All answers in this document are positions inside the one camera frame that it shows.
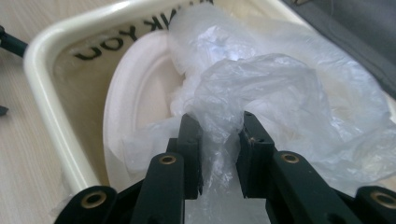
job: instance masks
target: table surface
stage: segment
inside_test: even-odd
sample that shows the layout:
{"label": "table surface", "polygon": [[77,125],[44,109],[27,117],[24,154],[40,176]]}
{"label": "table surface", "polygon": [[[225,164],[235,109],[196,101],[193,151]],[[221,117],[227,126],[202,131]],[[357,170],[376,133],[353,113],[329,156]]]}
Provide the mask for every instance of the table surface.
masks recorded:
{"label": "table surface", "polygon": [[[1,0],[0,24],[29,43],[49,25],[116,0]],[[0,223],[51,223],[67,197],[59,159],[23,72],[22,59],[0,49]],[[390,180],[387,186],[396,186]]]}

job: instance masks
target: white plastic object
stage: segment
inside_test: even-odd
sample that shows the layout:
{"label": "white plastic object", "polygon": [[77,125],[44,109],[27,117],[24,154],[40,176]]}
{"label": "white plastic object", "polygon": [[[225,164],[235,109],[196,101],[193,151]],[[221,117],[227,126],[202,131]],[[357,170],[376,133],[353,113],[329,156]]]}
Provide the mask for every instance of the white plastic object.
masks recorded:
{"label": "white plastic object", "polygon": [[[125,175],[120,175],[127,174],[123,165],[123,149],[127,143],[120,140],[124,136],[133,136],[136,129],[147,123],[169,118],[170,94],[182,84],[182,76],[172,64],[167,33],[153,32],[133,44],[122,57],[111,80],[105,107],[104,144],[108,178],[115,189],[125,189],[144,177],[138,176],[131,182]],[[147,145],[158,141],[150,140]],[[108,161],[114,157],[111,153],[119,162]]]}
{"label": "white plastic object", "polygon": [[[104,162],[97,161],[92,156],[92,153],[103,153],[103,149],[97,147],[102,145],[101,135],[93,136],[89,128],[80,129],[76,125],[76,123],[82,122],[97,123],[96,126],[99,127],[98,129],[102,130],[102,121],[100,120],[100,116],[85,116],[84,120],[82,120],[76,114],[70,113],[70,111],[76,111],[78,113],[79,108],[71,107],[67,104],[67,100],[76,101],[81,105],[84,102],[79,97],[70,97],[72,99],[67,99],[67,97],[61,94],[74,90],[69,90],[67,89],[68,87],[65,87],[66,90],[60,90],[63,83],[56,77],[59,59],[63,56],[68,56],[69,47],[71,46],[79,45],[79,43],[84,43],[85,40],[96,36],[100,37],[102,33],[113,30],[130,21],[142,21],[161,12],[169,12],[172,8],[177,8],[180,4],[188,5],[189,2],[188,0],[134,0],[118,2],[108,7],[102,7],[54,24],[30,43],[24,59],[26,76],[29,79],[38,107],[49,130],[55,150],[61,159],[66,181],[74,193],[89,186],[108,184],[106,182],[106,168],[94,165],[96,162],[102,164]],[[214,3],[232,12],[235,17],[241,20],[246,15],[255,15],[306,25],[306,23],[278,0],[215,0]],[[148,31],[140,31],[139,36]],[[102,57],[106,58],[109,62],[117,64],[121,55],[118,54],[115,56],[113,52],[104,52]],[[112,75],[112,72],[110,75],[104,74],[105,71],[93,71],[89,66],[84,69],[76,73],[84,73],[90,78],[88,80],[95,78],[108,79],[108,76]],[[72,77],[76,73],[65,74],[65,77]],[[108,86],[109,79],[103,80],[103,82]],[[103,113],[104,108],[102,106],[105,101],[107,89],[102,88],[98,90],[100,91],[98,93],[101,93],[102,97],[100,99],[101,104],[97,104],[96,102],[92,102],[92,104],[100,108],[102,110],[101,113]],[[107,164],[109,163],[114,164],[113,167],[115,168],[115,172],[117,172],[118,160],[116,158],[113,160],[109,159]],[[118,179],[123,179],[126,175],[120,170]]]}

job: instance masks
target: black plastic part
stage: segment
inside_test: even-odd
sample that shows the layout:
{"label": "black plastic part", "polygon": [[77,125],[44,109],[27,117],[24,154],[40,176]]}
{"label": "black plastic part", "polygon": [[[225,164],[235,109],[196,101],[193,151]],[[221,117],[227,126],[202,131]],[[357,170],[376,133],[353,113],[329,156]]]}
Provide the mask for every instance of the black plastic part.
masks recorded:
{"label": "black plastic part", "polygon": [[348,52],[396,99],[396,1],[311,0],[291,9]]}
{"label": "black plastic part", "polygon": [[167,152],[151,160],[130,223],[184,223],[183,157]]}
{"label": "black plastic part", "polygon": [[363,223],[396,223],[396,193],[377,186],[359,188],[353,209]]}
{"label": "black plastic part", "polygon": [[239,134],[241,151],[236,169],[244,197],[266,198],[269,182],[268,165],[276,152],[274,141],[256,116],[244,114],[244,127]]}
{"label": "black plastic part", "polygon": [[0,48],[6,49],[20,57],[23,57],[27,44],[12,35],[6,33],[3,26],[0,26]]}
{"label": "black plastic part", "polygon": [[348,206],[350,209],[353,210],[353,201],[355,199],[337,189],[333,189],[333,190],[338,195],[338,197],[346,204],[346,206]]}
{"label": "black plastic part", "polygon": [[275,153],[270,171],[294,223],[361,223],[299,154],[288,151]]}
{"label": "black plastic part", "polygon": [[119,193],[107,223],[128,224],[131,221],[142,185],[143,180]]}
{"label": "black plastic part", "polygon": [[0,116],[4,116],[8,112],[8,108],[0,105]]}
{"label": "black plastic part", "polygon": [[265,201],[265,210],[270,218],[271,224],[290,224],[294,223],[288,206],[282,201]]}
{"label": "black plastic part", "polygon": [[91,187],[74,196],[55,224],[105,224],[117,201],[117,192],[110,187]]}
{"label": "black plastic part", "polygon": [[197,199],[202,194],[201,169],[202,129],[198,121],[188,114],[183,115],[178,133],[176,152],[183,156],[185,199]]}
{"label": "black plastic part", "polygon": [[177,153],[177,138],[169,138],[168,146],[166,147],[166,152]]}

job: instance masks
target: black cable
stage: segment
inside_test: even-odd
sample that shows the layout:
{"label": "black cable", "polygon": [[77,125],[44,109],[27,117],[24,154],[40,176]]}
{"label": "black cable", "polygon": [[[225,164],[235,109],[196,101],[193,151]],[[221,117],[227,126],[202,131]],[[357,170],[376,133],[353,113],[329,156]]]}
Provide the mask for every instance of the black cable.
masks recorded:
{"label": "black cable", "polygon": [[0,116],[3,116],[7,113],[8,108],[0,106]]}
{"label": "black cable", "polygon": [[27,44],[12,35],[6,33],[3,26],[0,25],[0,48],[6,49],[20,57],[23,57]]}

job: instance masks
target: crumpled plastic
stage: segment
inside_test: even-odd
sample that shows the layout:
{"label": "crumpled plastic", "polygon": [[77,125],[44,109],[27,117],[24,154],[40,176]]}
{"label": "crumpled plastic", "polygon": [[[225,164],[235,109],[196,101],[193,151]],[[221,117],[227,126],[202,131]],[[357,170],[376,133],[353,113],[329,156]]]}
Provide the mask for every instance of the crumpled plastic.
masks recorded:
{"label": "crumpled plastic", "polygon": [[266,219],[264,200],[243,199],[234,166],[244,110],[278,150],[302,154],[348,194],[396,170],[396,125],[364,68],[304,27],[250,25],[206,4],[180,10],[170,25],[174,64],[186,77],[171,110],[190,113],[204,130],[204,194],[186,201],[186,223]]}

